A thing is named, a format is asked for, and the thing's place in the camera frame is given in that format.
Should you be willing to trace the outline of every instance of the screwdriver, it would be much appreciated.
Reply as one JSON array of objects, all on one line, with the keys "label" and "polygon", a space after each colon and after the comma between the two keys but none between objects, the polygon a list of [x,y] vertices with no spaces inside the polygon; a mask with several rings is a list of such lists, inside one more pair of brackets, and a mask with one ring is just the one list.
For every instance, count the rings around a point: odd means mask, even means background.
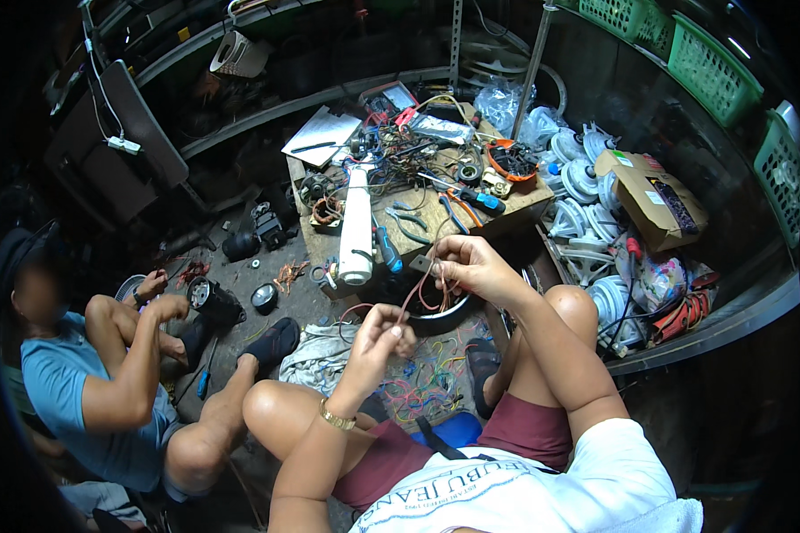
[{"label": "screwdriver", "polygon": [[216,354],[216,343],[219,341],[219,337],[213,338],[213,347],[211,348],[211,356],[207,359],[207,364],[204,366],[204,370],[201,373],[201,378],[199,379],[199,388],[195,390],[196,396],[204,400],[204,397],[207,396],[207,386],[211,381],[211,364],[213,364],[213,355]]},{"label": "screwdriver", "polygon": [[388,238],[388,229],[384,226],[380,226],[380,223],[376,222],[376,217],[373,216],[373,213],[370,213],[370,217],[373,219],[373,231],[376,232],[376,246],[380,249],[382,260],[385,262],[385,266],[388,267],[388,270],[396,274],[403,269],[403,261],[400,259],[400,252],[397,251],[394,243]]},{"label": "screwdriver", "polygon": [[479,207],[480,209],[488,209],[499,215],[507,210],[506,204],[504,204],[500,199],[495,198],[492,195],[487,195],[486,193],[478,193],[473,189],[471,189],[470,187],[458,186],[456,183],[443,182],[442,180],[424,174],[423,172],[418,172],[418,176],[426,177],[428,180],[433,180],[434,182],[440,183],[449,188],[455,188],[456,190],[459,191],[459,194],[457,195],[459,199],[467,201],[474,207]]}]

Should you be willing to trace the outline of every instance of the strap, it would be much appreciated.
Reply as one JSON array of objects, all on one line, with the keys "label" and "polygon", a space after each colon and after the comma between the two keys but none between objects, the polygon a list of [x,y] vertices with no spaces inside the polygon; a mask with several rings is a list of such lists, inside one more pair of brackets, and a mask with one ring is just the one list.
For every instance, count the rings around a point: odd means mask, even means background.
[{"label": "strap", "polygon": [[430,422],[427,421],[426,418],[420,416],[416,418],[415,421],[420,428],[420,432],[424,435],[424,440],[427,441],[427,446],[429,446],[430,449],[444,455],[451,461],[468,458],[467,455],[458,451],[458,449],[448,446],[447,442],[444,442],[441,437],[436,435],[432,431],[432,426],[430,426]]}]

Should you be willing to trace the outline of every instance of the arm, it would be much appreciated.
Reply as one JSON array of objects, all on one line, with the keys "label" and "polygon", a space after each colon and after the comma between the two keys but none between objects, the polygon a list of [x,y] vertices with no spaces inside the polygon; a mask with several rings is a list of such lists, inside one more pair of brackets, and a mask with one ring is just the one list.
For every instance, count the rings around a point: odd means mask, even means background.
[{"label": "arm", "polygon": [[[350,360],[326,410],[352,418],[379,386],[388,354],[415,351],[409,326],[395,326],[400,308],[379,304],[364,319],[350,350]],[[332,494],[346,450],[347,433],[316,415],[302,439],[281,465],[269,507],[269,531],[330,531],[326,499]]]},{"label": "arm", "polygon": [[436,272],[506,308],[516,319],[548,386],[569,416],[577,441],[590,427],[628,411],[601,359],[551,305],[532,290],[483,238],[452,235],[437,242]]},{"label": "arm", "polygon": [[[166,271],[163,269],[155,270],[145,276],[145,280],[136,288],[136,293],[139,294],[140,298],[150,300],[158,294],[162,294],[167,285],[169,285],[169,275]],[[133,293],[129,293],[125,296],[122,300],[122,304],[127,305],[130,309],[135,311],[138,311],[141,307],[140,302],[136,301]]]},{"label": "arm", "polygon": [[140,316],[136,335],[122,367],[113,380],[87,375],[82,408],[89,432],[119,432],[151,421],[154,397],[160,383],[160,322],[186,317],[189,303],[183,296],[153,301]]}]

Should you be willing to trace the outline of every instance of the wristwatch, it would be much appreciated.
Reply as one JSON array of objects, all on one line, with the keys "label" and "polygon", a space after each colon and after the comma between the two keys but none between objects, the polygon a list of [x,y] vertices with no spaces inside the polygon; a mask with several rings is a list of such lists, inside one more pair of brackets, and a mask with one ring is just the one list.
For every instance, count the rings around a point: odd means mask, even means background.
[{"label": "wristwatch", "polygon": [[335,416],[334,414],[326,411],[326,400],[328,398],[323,398],[320,400],[320,416],[323,420],[329,422],[335,427],[338,427],[345,432],[349,432],[352,428],[356,427],[356,417],[352,418],[341,418],[339,416]]},{"label": "wristwatch", "polygon": [[139,293],[136,291],[138,288],[139,288],[138,286],[134,287],[133,296],[134,296],[134,300],[136,301],[136,307],[140,308],[143,305],[148,305],[148,300],[139,297]]}]

